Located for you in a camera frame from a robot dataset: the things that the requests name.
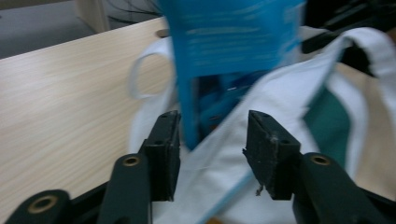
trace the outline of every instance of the black object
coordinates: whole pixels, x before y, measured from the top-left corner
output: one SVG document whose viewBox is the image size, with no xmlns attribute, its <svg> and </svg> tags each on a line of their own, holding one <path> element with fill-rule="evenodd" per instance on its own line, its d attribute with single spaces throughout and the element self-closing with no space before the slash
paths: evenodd
<svg viewBox="0 0 396 224">
<path fill-rule="evenodd" d="M 74 200 L 46 190 L 23 202 L 7 224 L 151 223 L 151 202 L 172 201 L 180 165 L 177 111 L 162 114 L 139 153 L 120 157 L 110 180 Z"/>
<path fill-rule="evenodd" d="M 274 200 L 294 194 L 299 224 L 396 223 L 396 202 L 358 188 L 336 161 L 319 153 L 302 155 L 299 147 L 272 117 L 249 112 L 247 162 Z"/>
<path fill-rule="evenodd" d="M 303 53 L 322 49 L 346 30 L 372 27 L 387 32 L 396 27 L 395 0 L 308 0 L 304 25 L 326 29 L 329 32 L 316 35 L 302 44 Z M 353 46 L 346 49 L 341 63 L 347 64 L 369 76 L 369 61 L 362 49 Z"/>
<path fill-rule="evenodd" d="M 275 200 L 289 200 L 292 164 L 299 155 L 300 143 L 267 114 L 249 113 L 247 147 L 243 150 L 261 186 Z"/>
</svg>

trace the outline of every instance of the tote bag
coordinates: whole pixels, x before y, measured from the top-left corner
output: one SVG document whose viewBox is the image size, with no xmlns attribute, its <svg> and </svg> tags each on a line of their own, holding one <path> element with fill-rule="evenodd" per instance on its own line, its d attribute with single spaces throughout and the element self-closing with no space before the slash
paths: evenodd
<svg viewBox="0 0 396 224">
<path fill-rule="evenodd" d="M 159 53 L 172 60 L 170 39 L 151 45 L 133 66 L 130 93 L 148 98 L 131 127 L 129 152 L 136 152 L 156 118 L 177 102 L 175 83 L 159 95 L 136 92 L 139 64 Z M 379 79 L 383 101 L 396 128 L 396 53 L 390 39 L 371 28 L 345 32 L 313 59 L 275 70 L 261 78 L 220 126 L 182 159 L 175 201 L 154 203 L 154 223 L 295 223 L 291 202 L 256 197 L 258 182 L 242 155 L 248 111 L 273 116 L 302 144 L 302 153 L 322 152 L 335 158 L 353 178 L 367 131 L 362 94 L 335 66 L 354 41 L 364 49 Z"/>
</svg>

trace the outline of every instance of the black cable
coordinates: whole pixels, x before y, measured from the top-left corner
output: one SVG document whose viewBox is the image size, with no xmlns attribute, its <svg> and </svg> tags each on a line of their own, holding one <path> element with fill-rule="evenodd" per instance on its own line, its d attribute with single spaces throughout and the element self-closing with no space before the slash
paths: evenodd
<svg viewBox="0 0 396 224">
<path fill-rule="evenodd" d="M 127 20 L 123 20 L 120 18 L 112 17 L 112 16 L 108 16 L 108 17 L 113 21 L 118 21 L 118 22 L 122 22 L 122 23 L 128 23 L 128 24 L 136 24 L 137 23 L 135 21 L 127 21 Z"/>
<path fill-rule="evenodd" d="M 154 11 L 147 11 L 147 10 L 145 10 L 145 9 L 142 9 L 142 8 L 140 8 L 140 7 L 137 7 L 135 4 L 133 4 L 133 3 L 132 3 L 131 1 L 129 1 L 129 0 L 124 0 L 124 2 L 125 2 L 126 4 L 128 4 L 130 7 L 134 7 L 134 9 L 139 10 L 139 11 L 141 11 L 141 12 L 155 13 Z"/>
<path fill-rule="evenodd" d="M 152 15 L 152 16 L 161 16 L 161 14 L 156 13 L 156 12 L 143 12 L 143 11 L 134 11 L 134 10 L 127 10 L 121 7 L 117 7 L 116 5 L 114 5 L 110 0 L 106 0 L 112 7 L 114 7 L 115 9 L 118 9 L 120 11 L 124 11 L 124 12 L 133 12 L 133 13 L 139 13 L 139 14 L 147 14 L 147 15 Z"/>
</svg>

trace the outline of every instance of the green stripe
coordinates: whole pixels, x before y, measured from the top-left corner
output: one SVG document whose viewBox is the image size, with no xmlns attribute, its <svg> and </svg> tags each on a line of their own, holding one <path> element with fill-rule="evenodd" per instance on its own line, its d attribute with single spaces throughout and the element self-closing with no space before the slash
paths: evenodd
<svg viewBox="0 0 396 224">
<path fill-rule="evenodd" d="M 350 131 L 348 113 L 326 88 L 320 91 L 309 107 L 304 121 L 317 142 L 320 152 L 332 157 L 345 167 Z"/>
</svg>

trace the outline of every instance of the bolt hole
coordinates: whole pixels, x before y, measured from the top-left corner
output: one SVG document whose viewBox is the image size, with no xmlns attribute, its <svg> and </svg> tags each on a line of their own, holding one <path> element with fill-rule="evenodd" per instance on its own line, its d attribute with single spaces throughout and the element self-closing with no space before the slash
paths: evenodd
<svg viewBox="0 0 396 224">
<path fill-rule="evenodd" d="M 135 166 L 140 162 L 137 157 L 128 157 L 123 161 L 124 166 Z"/>
<path fill-rule="evenodd" d="M 53 195 L 43 196 L 30 204 L 30 206 L 28 207 L 28 212 L 30 214 L 45 212 L 53 207 L 57 201 L 58 198 Z"/>
<path fill-rule="evenodd" d="M 322 156 L 312 156 L 311 161 L 319 165 L 330 165 L 330 161 Z"/>
</svg>

